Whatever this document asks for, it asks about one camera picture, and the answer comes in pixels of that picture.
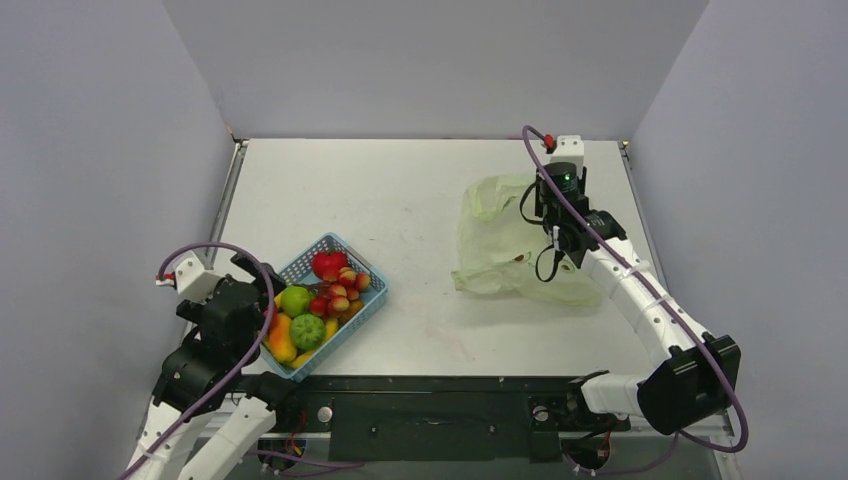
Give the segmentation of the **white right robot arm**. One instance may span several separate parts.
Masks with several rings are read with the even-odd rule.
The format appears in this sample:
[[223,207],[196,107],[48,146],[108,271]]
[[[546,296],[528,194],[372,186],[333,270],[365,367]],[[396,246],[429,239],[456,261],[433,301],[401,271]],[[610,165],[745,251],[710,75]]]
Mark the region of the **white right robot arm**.
[[683,312],[607,211],[590,207],[586,171],[569,162],[543,167],[535,182],[535,213],[556,260],[568,259],[600,287],[648,354],[651,372],[600,371],[575,381],[566,418],[588,427],[603,414],[636,416],[656,431],[681,431],[732,405],[741,352]]

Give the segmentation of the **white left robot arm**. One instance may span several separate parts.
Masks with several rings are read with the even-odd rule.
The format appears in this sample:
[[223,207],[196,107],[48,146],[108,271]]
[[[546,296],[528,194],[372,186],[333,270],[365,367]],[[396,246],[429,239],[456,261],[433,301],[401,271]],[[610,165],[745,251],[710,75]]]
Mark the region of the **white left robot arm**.
[[240,281],[205,266],[194,246],[177,250],[156,282],[180,297],[188,334],[163,361],[146,420],[124,479],[222,479],[271,428],[298,416],[296,385],[274,373],[246,375],[277,314],[284,280],[272,267],[231,246]]

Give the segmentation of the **red fake fruit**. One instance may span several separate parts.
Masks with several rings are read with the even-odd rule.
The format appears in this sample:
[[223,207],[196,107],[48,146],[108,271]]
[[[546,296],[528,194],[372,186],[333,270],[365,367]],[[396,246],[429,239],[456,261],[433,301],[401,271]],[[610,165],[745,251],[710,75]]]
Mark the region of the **red fake fruit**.
[[336,282],[321,281],[307,286],[313,295],[308,312],[323,319],[337,318],[371,286],[371,276],[351,267],[340,271]]

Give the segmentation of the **light green plastic bag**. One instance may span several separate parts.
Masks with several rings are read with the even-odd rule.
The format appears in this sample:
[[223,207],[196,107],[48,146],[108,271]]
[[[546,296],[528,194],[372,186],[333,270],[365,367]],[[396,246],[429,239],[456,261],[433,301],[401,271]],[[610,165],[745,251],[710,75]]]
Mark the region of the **light green plastic bag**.
[[536,301],[589,307],[600,303],[595,281],[569,259],[549,282],[553,251],[540,226],[523,217],[530,206],[520,200],[535,180],[532,173],[484,177],[466,188],[457,228],[458,267],[451,272],[456,290],[478,296],[519,294]]

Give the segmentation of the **green fake lime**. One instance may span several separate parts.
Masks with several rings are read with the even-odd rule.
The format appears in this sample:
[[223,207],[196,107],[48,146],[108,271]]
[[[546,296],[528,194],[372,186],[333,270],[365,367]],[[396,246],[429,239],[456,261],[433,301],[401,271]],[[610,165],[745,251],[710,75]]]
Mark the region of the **green fake lime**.
[[278,310],[290,318],[296,318],[308,312],[313,295],[309,289],[291,285],[283,289],[276,297]]
[[293,344],[298,349],[313,350],[320,347],[324,342],[325,322],[313,314],[302,314],[291,321],[289,334]]

